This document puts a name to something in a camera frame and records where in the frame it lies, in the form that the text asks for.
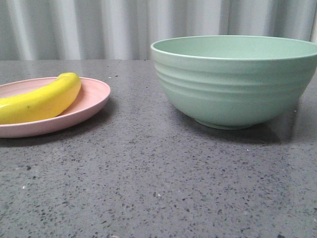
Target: gray countertop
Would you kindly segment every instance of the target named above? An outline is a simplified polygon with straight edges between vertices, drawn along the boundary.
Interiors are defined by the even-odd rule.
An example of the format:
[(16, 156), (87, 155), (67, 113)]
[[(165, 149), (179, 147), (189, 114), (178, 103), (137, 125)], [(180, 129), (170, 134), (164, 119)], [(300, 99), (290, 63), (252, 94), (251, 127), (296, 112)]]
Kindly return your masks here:
[(106, 106), (0, 139), (1, 238), (317, 237), (317, 77), (297, 106), (237, 131), (175, 109), (144, 60), (0, 61), (0, 84), (74, 71)]

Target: banana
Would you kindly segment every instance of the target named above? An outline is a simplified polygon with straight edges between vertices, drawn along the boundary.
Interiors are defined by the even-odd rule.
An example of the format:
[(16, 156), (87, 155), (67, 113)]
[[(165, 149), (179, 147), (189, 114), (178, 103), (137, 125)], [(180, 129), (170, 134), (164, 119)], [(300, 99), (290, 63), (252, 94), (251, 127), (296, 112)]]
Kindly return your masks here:
[(76, 99), (81, 80), (76, 73), (62, 73), (34, 91), (0, 98), (0, 124), (49, 119), (65, 111)]

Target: curtain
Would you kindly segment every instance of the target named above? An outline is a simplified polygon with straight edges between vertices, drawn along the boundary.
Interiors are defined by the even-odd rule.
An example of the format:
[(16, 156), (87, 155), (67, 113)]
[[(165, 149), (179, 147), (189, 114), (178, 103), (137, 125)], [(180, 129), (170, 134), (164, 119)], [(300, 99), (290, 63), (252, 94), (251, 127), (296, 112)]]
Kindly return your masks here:
[(157, 40), (259, 35), (317, 43), (317, 0), (0, 0), (0, 60), (150, 59)]

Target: pink plate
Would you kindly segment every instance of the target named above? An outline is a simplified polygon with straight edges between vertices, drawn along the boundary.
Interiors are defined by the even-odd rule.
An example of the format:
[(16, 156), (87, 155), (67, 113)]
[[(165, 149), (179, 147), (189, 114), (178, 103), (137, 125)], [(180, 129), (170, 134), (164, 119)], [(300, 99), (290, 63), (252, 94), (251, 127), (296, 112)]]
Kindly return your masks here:
[[(35, 78), (0, 86), (0, 97), (26, 93), (42, 87), (57, 77)], [(110, 87), (92, 78), (80, 77), (82, 86), (70, 107), (55, 118), (17, 124), (0, 124), (0, 138), (17, 138), (42, 135), (76, 125), (99, 112), (107, 103)]]

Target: green bowl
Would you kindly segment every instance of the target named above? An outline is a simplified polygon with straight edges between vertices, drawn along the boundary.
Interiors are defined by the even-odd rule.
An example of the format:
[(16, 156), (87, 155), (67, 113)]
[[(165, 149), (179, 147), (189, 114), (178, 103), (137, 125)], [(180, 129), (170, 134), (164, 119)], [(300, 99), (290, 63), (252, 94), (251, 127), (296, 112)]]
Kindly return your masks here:
[(317, 45), (258, 36), (198, 36), (151, 44), (171, 103), (197, 122), (240, 129), (295, 105), (317, 66)]

